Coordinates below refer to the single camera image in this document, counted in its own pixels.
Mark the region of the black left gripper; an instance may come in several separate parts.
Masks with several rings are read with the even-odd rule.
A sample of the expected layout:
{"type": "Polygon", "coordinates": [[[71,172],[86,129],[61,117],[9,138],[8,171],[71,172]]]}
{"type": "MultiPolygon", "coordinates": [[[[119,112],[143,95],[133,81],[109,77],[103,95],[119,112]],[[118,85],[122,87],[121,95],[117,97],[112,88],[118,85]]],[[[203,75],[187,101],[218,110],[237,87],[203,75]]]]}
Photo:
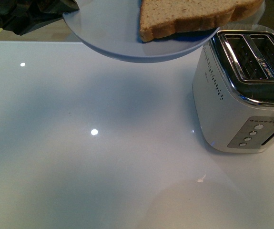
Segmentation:
{"type": "Polygon", "coordinates": [[[74,0],[0,0],[0,29],[22,36],[78,10],[74,0]]]}

